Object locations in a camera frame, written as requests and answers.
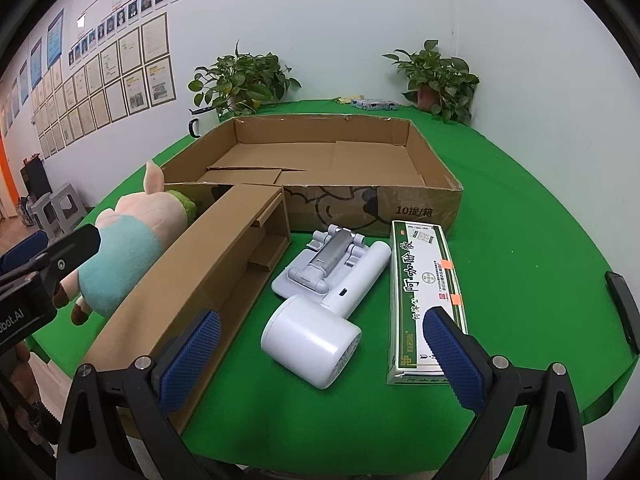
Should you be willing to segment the left potted green plant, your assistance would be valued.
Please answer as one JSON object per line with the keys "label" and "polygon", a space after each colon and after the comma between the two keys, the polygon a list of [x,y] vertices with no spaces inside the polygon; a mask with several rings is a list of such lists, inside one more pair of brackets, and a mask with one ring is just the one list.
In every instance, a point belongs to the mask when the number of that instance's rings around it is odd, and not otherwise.
{"label": "left potted green plant", "polygon": [[197,110],[212,110],[221,120],[255,115],[264,106],[281,102],[302,84],[292,68],[272,53],[221,55],[209,66],[194,68],[188,89]]}

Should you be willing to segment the potted green plant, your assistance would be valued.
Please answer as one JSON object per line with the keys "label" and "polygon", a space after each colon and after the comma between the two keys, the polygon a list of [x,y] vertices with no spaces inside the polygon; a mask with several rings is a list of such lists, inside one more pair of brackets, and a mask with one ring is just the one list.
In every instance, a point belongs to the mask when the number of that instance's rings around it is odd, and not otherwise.
{"label": "potted green plant", "polygon": [[437,39],[425,40],[419,51],[395,49],[384,58],[404,76],[407,89],[402,96],[418,110],[443,122],[471,123],[480,77],[471,72],[463,58],[443,56]]}
{"label": "potted green plant", "polygon": [[188,89],[197,110],[212,110],[221,120],[255,115],[264,106],[281,102],[302,84],[292,68],[272,53],[221,55],[209,66],[194,68]]}

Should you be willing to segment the long narrow cardboard tray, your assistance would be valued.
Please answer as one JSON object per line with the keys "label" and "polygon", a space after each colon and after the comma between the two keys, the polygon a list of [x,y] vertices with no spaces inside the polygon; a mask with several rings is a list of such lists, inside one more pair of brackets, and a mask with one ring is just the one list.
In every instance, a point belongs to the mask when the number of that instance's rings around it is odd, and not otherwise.
{"label": "long narrow cardboard tray", "polygon": [[97,370],[118,370],[139,356],[158,356],[198,312],[217,312],[219,344],[170,416],[178,431],[185,430],[290,240],[282,188],[232,185],[130,292],[96,336],[86,362]]}

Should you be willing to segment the right potted green plant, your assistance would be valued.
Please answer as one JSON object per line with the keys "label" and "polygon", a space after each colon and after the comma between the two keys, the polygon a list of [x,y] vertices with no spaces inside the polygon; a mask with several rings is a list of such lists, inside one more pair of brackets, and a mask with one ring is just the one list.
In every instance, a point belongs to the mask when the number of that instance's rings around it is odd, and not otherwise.
{"label": "right potted green plant", "polygon": [[395,49],[384,58],[404,76],[407,89],[402,96],[418,110],[443,122],[471,123],[480,77],[471,72],[463,58],[443,56],[437,39],[425,40],[419,51]]}

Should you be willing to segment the black phone at table edge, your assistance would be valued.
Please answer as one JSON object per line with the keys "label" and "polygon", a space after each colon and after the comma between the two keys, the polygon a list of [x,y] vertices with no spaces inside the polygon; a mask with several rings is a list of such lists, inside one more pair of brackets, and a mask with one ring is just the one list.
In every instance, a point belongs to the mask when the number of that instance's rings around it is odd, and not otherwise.
{"label": "black phone at table edge", "polygon": [[623,326],[626,341],[636,356],[639,354],[640,344],[640,315],[639,308],[632,296],[632,292],[622,274],[606,271],[604,274],[606,287],[610,294],[620,322]]}

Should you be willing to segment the large cardboard box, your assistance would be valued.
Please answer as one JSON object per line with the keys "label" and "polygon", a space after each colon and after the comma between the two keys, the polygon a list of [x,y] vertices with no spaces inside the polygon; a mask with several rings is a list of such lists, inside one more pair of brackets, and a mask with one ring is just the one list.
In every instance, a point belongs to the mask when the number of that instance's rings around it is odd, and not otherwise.
{"label": "large cardboard box", "polygon": [[463,186],[407,119],[294,114],[233,118],[163,166],[170,184],[280,186],[290,226],[386,236],[395,220],[456,220]]}

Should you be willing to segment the small packets at table back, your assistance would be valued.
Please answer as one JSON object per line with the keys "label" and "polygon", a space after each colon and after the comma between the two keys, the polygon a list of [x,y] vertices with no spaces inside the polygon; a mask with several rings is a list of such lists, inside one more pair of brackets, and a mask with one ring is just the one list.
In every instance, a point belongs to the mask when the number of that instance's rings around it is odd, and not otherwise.
{"label": "small packets at table back", "polygon": [[364,96],[339,96],[335,102],[358,108],[358,110],[398,110],[399,108],[394,101],[366,99]]}

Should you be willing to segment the grey plastic stool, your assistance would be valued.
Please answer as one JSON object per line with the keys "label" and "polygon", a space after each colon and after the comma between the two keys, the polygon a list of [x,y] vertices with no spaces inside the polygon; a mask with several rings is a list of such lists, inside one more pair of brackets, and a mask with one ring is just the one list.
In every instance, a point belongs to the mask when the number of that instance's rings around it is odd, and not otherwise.
{"label": "grey plastic stool", "polygon": [[58,231],[63,234],[73,232],[87,215],[87,209],[73,185],[64,183],[31,204],[30,213],[48,240],[53,242]]}

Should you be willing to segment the green white medicine box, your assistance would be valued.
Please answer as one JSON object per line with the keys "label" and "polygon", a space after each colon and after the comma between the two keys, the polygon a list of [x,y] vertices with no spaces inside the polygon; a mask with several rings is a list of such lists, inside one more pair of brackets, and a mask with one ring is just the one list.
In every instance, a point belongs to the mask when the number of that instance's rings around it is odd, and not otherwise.
{"label": "green white medicine box", "polygon": [[427,310],[441,307],[466,332],[466,315],[454,260],[438,224],[395,220],[390,232],[390,385],[443,382],[423,335]]}

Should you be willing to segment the pink pig plush toy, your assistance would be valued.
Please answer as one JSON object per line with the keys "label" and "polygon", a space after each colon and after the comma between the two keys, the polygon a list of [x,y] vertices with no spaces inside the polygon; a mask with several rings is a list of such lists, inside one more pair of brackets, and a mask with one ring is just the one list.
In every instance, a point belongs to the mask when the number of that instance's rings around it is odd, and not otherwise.
{"label": "pink pig plush toy", "polygon": [[110,318],[195,217],[194,201],[167,191],[163,170],[150,160],[143,190],[122,196],[115,207],[98,214],[99,250],[62,279],[54,304],[62,308],[73,301],[70,320],[77,326],[93,312]]}

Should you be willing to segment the white folding stand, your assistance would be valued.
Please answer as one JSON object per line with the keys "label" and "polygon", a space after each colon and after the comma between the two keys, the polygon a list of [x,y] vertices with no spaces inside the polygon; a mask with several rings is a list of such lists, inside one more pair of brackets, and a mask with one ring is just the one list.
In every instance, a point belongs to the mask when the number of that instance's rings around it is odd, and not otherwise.
{"label": "white folding stand", "polygon": [[284,299],[302,295],[320,301],[368,250],[363,235],[330,224],[324,232],[314,231],[306,247],[273,280],[271,289]]}

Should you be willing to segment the green table cloth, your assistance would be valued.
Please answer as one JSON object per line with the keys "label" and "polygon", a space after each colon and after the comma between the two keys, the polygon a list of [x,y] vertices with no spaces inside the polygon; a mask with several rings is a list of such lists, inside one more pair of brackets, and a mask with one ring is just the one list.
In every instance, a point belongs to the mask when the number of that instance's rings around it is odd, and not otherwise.
{"label": "green table cloth", "polygon": [[[531,174],[478,132],[402,108],[462,182],[447,240],[471,333],[519,366],[566,365],[585,420],[617,405],[637,360],[604,274],[608,262]],[[318,390],[270,360],[259,336],[277,301],[264,292],[184,432],[196,454],[296,474],[408,474],[438,467],[471,413],[446,384],[386,382],[390,282],[354,319],[352,362]]]}

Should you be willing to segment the framed certificates on wall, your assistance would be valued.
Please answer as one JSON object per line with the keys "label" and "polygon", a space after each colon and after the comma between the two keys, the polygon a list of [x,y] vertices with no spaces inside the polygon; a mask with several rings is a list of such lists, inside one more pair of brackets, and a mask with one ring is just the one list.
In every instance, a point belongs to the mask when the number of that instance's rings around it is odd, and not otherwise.
{"label": "framed certificates on wall", "polygon": [[25,114],[44,159],[114,122],[177,99],[168,16],[127,26],[119,10],[52,65],[37,41],[1,95],[1,134]]}

